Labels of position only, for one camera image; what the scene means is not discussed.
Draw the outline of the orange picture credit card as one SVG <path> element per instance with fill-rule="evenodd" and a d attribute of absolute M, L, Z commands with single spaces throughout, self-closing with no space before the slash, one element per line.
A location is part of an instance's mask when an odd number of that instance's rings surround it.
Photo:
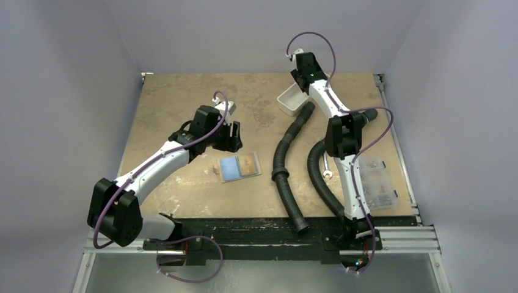
<path fill-rule="evenodd" d="M 242 177 L 258 174 L 256 157 L 254 153 L 238 155 L 239 173 Z"/>

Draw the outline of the beige leather card holder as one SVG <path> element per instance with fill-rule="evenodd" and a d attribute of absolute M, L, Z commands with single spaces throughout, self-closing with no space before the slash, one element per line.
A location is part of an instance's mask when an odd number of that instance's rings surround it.
<path fill-rule="evenodd" d="M 256 151 L 219 159 L 214 172 L 222 183 L 247 179 L 262 174 Z"/>

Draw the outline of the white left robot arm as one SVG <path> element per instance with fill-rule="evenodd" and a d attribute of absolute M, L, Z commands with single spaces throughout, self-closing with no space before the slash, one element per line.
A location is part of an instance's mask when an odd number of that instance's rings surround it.
<path fill-rule="evenodd" d="M 200 106 L 192 120 L 183 123 L 138 167 L 112 181 L 100 179 L 93 188 L 88 226 L 121 247 L 136 239 L 157 239 L 168 250 L 179 247 L 180 224 L 164 213 L 144 217 L 140 206 L 165 179 L 207 148 L 231 153 L 242 148 L 240 124 L 231 120 L 235 109 L 232 101 Z"/>

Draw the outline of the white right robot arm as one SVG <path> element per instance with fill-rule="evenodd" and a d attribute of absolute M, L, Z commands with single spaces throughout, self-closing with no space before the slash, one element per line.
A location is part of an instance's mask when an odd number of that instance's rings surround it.
<path fill-rule="evenodd" d="M 341 234 L 337 245 L 341 249 L 368 248 L 376 241 L 373 218 L 362 187 L 359 156 L 362 152 L 362 131 L 378 112 L 375 108 L 351 110 L 335 94 L 326 74 L 312 52 L 302 49 L 290 55 L 294 63 L 291 75 L 302 93 L 311 97 L 327 118 L 326 134 L 316 143 L 307 159 L 308 175 L 324 204 L 338 218 Z M 318 173 L 319 157 L 331 157 L 338 169 L 345 202 L 337 197 Z"/>

